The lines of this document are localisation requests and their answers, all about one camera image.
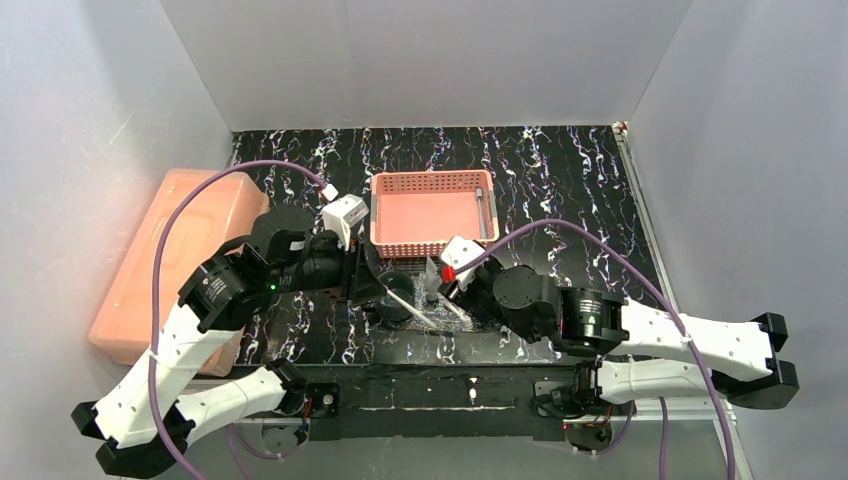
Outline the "white toothbrush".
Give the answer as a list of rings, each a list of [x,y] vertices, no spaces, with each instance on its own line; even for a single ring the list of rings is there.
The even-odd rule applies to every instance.
[[[464,310],[462,310],[446,298],[442,298],[441,301],[446,309],[448,309],[450,312],[457,316],[460,324],[462,325],[463,330],[471,331],[473,329],[473,320]]]
[[[387,295],[392,298],[395,302],[397,302],[401,307],[403,307],[407,312],[409,312],[413,317],[417,318],[423,324],[425,324],[431,330],[437,330],[438,325],[435,324],[432,320],[426,317],[421,311],[416,309],[413,305],[408,303],[398,294],[396,294],[393,290],[388,287],[385,288]]]

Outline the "dark green mug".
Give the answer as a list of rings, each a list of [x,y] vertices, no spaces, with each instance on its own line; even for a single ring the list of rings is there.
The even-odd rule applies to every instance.
[[[385,272],[378,280],[388,288],[388,292],[380,297],[375,303],[377,317],[392,327],[397,327],[412,317],[412,313],[406,309],[391,293],[395,294],[407,304],[414,301],[415,284],[410,275],[404,272]]]

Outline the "clear textured acrylic holder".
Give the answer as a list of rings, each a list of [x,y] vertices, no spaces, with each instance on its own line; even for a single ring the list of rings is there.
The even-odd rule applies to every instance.
[[[438,302],[428,305],[425,303],[424,298],[424,288],[423,288],[423,280],[424,280],[424,272],[417,274],[414,277],[416,293],[415,293],[415,303],[420,308],[420,310],[424,313],[426,317],[432,320],[434,323],[438,325],[442,324],[452,324],[457,329],[463,330],[462,325],[459,322],[459,319],[456,315],[450,312],[445,308],[441,299],[445,298],[443,295],[440,295],[440,299]]]

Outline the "white toothpaste tube blue cap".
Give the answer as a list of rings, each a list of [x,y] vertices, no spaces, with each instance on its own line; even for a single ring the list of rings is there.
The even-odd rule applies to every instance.
[[[432,257],[428,257],[426,259],[423,280],[424,298],[426,304],[431,305],[439,301],[441,295],[441,285],[441,270],[439,269],[434,259]]]

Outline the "clear textured oval tray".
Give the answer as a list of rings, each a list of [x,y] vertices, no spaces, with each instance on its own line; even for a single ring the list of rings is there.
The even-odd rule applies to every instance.
[[[470,306],[461,306],[458,297],[449,297],[436,273],[425,271],[403,277],[395,286],[389,286],[388,281],[385,284],[388,299],[423,329],[434,332],[490,333],[501,328],[484,311],[473,312]]]

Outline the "pink perforated plastic basket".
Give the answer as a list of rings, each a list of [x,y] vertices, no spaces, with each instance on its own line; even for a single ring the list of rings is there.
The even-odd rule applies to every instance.
[[[476,188],[483,189],[485,240],[478,238]],[[493,177],[485,169],[379,173],[369,233],[384,259],[438,256],[454,236],[490,246],[500,237]]]

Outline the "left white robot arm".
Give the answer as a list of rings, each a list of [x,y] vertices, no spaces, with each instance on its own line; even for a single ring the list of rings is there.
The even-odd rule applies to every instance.
[[[100,441],[101,469],[151,479],[197,440],[240,419],[283,410],[307,414],[307,381],[284,359],[202,392],[189,394],[186,387],[278,294],[321,292],[349,305],[379,297],[383,286],[354,237],[368,212],[353,195],[324,206],[318,217],[296,207],[273,209],[201,263],[121,382],[72,412],[80,433]]]

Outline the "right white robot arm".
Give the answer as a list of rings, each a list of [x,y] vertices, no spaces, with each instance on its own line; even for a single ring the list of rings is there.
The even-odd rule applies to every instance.
[[[796,367],[781,360],[783,316],[744,323],[672,315],[620,294],[558,285],[526,265],[443,253],[440,290],[483,323],[580,359],[565,397],[579,409],[653,397],[697,397],[715,390],[730,404],[786,407],[800,389]]]

